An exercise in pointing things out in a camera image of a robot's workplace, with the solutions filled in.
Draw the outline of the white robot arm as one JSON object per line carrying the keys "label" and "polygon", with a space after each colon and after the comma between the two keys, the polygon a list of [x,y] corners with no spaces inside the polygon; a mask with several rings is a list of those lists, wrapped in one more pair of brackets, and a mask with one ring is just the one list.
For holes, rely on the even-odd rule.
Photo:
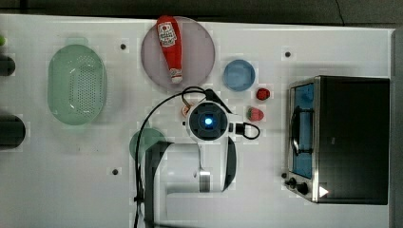
{"label": "white robot arm", "polygon": [[184,127],[191,141],[156,142],[144,155],[144,223],[146,228],[192,227],[192,221],[168,218],[170,194],[223,192],[237,172],[237,128],[243,118],[212,101],[192,106]]}

